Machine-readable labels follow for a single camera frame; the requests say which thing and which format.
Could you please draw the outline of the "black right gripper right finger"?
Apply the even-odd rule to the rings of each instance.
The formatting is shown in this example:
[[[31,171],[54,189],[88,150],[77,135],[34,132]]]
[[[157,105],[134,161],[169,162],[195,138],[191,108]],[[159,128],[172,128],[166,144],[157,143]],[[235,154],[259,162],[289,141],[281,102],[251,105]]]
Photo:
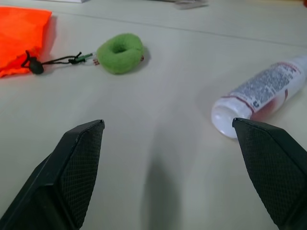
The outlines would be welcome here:
[[[250,180],[280,230],[307,228],[307,152],[285,130],[235,118]]]

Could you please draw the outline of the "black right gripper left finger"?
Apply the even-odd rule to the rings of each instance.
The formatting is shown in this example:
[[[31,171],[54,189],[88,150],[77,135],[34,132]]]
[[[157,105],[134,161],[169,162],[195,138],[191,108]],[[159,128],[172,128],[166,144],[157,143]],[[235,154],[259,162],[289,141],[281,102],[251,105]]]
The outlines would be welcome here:
[[[0,219],[2,230],[79,230],[93,194],[103,120],[67,131]]]

